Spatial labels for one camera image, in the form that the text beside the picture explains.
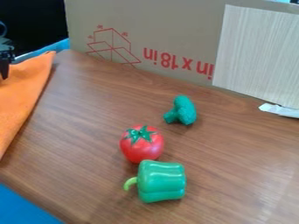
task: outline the red tomato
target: red tomato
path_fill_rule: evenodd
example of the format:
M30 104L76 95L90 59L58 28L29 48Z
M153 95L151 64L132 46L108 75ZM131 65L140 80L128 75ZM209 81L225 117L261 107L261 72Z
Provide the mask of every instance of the red tomato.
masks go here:
M122 134L120 147L126 158L139 164L144 159L157 159L163 151L163 136L151 126L136 125Z

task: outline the toy broccoli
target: toy broccoli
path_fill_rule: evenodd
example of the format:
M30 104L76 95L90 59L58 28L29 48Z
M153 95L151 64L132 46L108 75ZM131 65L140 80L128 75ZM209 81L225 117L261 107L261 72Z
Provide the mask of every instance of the toy broccoli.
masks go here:
M187 96L178 95L173 104L174 107L163 116L167 123L181 122L189 125L196 121L195 106Z

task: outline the white paper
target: white paper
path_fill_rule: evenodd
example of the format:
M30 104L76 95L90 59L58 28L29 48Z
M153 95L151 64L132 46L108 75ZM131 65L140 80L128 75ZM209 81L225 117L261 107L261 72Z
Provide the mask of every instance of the white paper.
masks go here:
M299 109L284 108L284 107L281 107L278 105L272 105L269 103L262 104L261 106L259 106L259 109L261 111L277 114L279 116L288 116L288 117L299 118Z

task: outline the orange towel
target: orange towel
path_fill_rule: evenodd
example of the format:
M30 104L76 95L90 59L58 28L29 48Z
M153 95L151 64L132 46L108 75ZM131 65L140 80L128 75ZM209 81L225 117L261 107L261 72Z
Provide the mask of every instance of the orange towel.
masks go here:
M10 65L9 78L0 78L0 159L31 113L49 77L54 56L55 52L47 52Z

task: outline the wooden board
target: wooden board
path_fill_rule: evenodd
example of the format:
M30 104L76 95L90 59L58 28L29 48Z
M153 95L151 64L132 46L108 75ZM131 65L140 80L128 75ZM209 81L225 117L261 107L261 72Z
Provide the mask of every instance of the wooden board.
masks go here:
M213 85L299 109L299 16L226 6Z
M166 124L175 95L198 120ZM146 73L84 54L58 54L52 77L0 164L0 181L66 223L240 224L299 220L299 123L262 101ZM164 136L160 161L185 167L181 200L143 204L122 184L137 166L122 155L136 124Z

